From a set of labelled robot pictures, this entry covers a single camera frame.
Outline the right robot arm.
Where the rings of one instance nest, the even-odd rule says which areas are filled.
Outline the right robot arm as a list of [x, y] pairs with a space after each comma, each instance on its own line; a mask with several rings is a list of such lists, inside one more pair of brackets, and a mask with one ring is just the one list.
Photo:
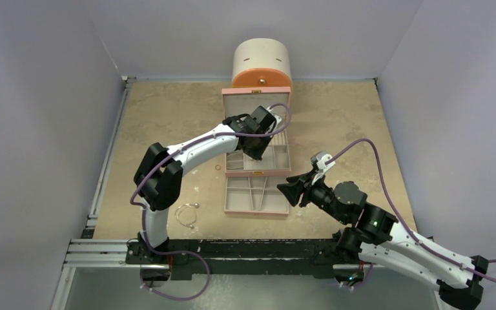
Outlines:
[[354, 182], [331, 188], [308, 172], [288, 177], [276, 188], [292, 206], [312, 203], [346, 225], [336, 245], [343, 262], [358, 258], [383, 265], [426, 284], [457, 309], [476, 309], [481, 303], [487, 259], [455, 253], [405, 227], [394, 214], [367, 202], [367, 194]]

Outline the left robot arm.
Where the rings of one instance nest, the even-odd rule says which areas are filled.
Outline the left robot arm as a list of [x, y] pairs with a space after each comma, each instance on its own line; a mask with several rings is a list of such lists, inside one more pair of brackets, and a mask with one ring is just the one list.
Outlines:
[[210, 131], [188, 141], [163, 146], [150, 145], [134, 174], [130, 203], [141, 208], [139, 240], [141, 255], [150, 264], [166, 258], [169, 208], [181, 194], [183, 177], [209, 160], [241, 151], [260, 161], [272, 137], [285, 130], [291, 117], [273, 112], [275, 105], [258, 106], [250, 114], [226, 117]]

